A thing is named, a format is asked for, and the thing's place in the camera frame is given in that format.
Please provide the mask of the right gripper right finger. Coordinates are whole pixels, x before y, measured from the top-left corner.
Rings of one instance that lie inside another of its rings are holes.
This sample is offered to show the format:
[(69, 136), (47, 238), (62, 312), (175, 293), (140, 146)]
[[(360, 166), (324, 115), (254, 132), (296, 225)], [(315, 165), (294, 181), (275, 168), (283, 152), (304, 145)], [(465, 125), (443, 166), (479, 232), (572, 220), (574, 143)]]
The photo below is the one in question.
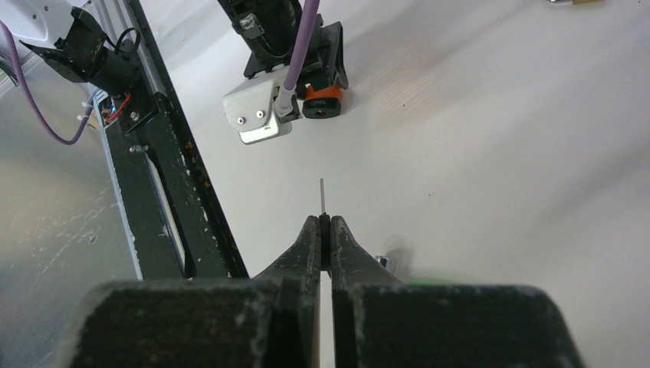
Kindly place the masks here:
[(582, 367), (563, 315), (527, 285), (408, 284), (330, 221), (338, 367)]

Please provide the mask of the black-headed key bunch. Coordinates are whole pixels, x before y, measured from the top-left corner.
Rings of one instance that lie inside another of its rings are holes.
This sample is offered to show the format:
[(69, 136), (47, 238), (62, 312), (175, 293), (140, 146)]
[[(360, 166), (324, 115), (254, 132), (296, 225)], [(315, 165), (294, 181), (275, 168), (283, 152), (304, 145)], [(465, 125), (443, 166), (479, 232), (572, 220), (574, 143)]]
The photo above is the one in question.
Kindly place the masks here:
[(319, 215), (319, 222), (321, 230), (321, 269), (325, 272), (330, 272), (330, 216), (327, 214), (326, 209), (324, 178), (320, 178), (320, 208), (321, 214)]

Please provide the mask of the orange black padlock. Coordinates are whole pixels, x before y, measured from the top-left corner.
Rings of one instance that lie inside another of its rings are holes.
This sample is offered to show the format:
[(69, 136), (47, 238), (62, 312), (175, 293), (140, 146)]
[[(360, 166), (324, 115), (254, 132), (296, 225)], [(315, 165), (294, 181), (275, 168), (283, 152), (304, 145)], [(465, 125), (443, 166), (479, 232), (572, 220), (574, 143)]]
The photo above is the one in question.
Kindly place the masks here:
[(328, 119), (338, 117), (342, 110), (342, 89), (332, 86), (315, 90), (312, 85), (306, 89), (302, 114), (307, 119)]

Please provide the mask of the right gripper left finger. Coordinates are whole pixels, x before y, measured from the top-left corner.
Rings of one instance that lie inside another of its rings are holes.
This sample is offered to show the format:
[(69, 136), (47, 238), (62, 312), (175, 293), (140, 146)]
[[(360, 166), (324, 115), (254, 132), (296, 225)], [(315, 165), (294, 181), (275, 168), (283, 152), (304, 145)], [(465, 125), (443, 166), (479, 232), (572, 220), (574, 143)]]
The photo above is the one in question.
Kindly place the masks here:
[(321, 226), (253, 278), (119, 281), (79, 303), (56, 367), (316, 367)]

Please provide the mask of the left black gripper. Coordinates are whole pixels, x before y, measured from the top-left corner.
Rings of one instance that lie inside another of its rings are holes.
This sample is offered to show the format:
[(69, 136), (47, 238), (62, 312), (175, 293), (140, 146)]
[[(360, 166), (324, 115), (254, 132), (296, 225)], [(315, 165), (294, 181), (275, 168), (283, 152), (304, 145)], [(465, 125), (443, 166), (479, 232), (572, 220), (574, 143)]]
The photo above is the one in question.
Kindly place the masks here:
[[(250, 12), (243, 17), (243, 39), (251, 51), (244, 69), (247, 79), (289, 65), (300, 16), (300, 12)], [(350, 85), (344, 64), (343, 26), (339, 21), (324, 25), (322, 15), (315, 19), (297, 95), (305, 97), (309, 85), (315, 90), (334, 86), (346, 90)]]

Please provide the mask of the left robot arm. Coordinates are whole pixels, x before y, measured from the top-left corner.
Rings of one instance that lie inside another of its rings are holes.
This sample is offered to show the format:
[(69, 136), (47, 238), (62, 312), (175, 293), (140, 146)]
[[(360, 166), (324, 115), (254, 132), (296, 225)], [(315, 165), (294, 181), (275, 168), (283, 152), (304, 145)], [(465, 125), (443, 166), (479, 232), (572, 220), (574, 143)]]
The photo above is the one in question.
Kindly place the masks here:
[[(323, 25), (317, 1), (220, 1), (234, 31), (251, 56), (248, 79), (287, 65), (287, 87), (314, 90), (349, 86), (343, 64), (343, 29), (337, 22)], [(130, 92), (142, 79), (136, 52), (148, 21), (139, 1), (121, 1), (135, 18), (136, 40), (127, 46), (125, 29), (117, 39), (108, 27), (69, 1), (3, 1), (1, 22), (63, 78), (89, 83), (112, 95)]]

